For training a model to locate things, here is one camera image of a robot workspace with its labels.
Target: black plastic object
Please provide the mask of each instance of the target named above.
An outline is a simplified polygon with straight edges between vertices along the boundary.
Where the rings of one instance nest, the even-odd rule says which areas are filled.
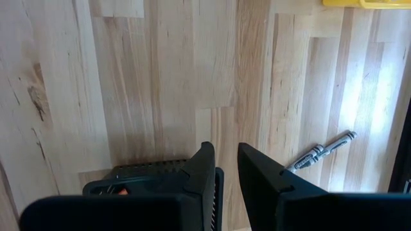
[[[411,230],[409,194],[328,193],[245,143],[238,170],[253,231]]]
[[[215,168],[213,145],[203,142],[183,162],[167,173],[164,165],[152,172],[149,166],[115,168],[104,180],[87,184],[86,196],[57,196],[31,204],[21,216],[20,228],[221,230],[223,172]],[[122,189],[128,195],[117,195]]]

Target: wooden surface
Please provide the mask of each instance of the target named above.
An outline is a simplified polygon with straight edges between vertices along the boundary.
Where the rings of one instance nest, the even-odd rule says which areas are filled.
[[[36,199],[202,141],[225,171],[224,230],[249,225],[238,142],[289,164],[354,130],[298,175],[386,191],[411,96],[410,16],[319,0],[0,1],[0,230]]]

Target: gray tool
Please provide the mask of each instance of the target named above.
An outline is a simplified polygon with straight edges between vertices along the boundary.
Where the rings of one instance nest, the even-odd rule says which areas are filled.
[[[311,157],[308,152],[304,156],[302,156],[297,162],[294,162],[291,166],[288,166],[287,170],[291,172],[295,172],[298,169],[303,169],[305,167],[310,167],[311,165],[317,163],[320,159],[328,156],[332,152],[334,152],[337,148],[351,142],[353,139],[357,137],[357,133],[349,132],[345,134],[343,137],[339,138],[339,140],[333,142],[329,146],[326,146],[320,153],[316,154],[315,156]]]
[[[322,151],[324,151],[324,147],[318,144],[313,149],[311,149],[309,152],[307,152],[305,155],[303,155],[301,158],[299,158],[297,161],[289,165],[287,167],[287,170],[294,173],[298,169],[302,169],[304,167],[310,166],[311,160],[315,158],[318,154],[320,154]]]

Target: wood grain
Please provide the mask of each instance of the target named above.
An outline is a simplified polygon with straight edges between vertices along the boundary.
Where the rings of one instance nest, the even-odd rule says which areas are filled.
[[[281,164],[354,130],[297,174],[384,192],[411,97],[411,13],[319,0],[0,2],[0,229],[118,164],[225,171],[224,230],[248,230],[238,142]]]

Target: yellow object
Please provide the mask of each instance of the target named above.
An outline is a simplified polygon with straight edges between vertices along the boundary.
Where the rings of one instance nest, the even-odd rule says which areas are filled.
[[[411,9],[411,0],[322,0],[322,3],[326,6],[365,9]]]

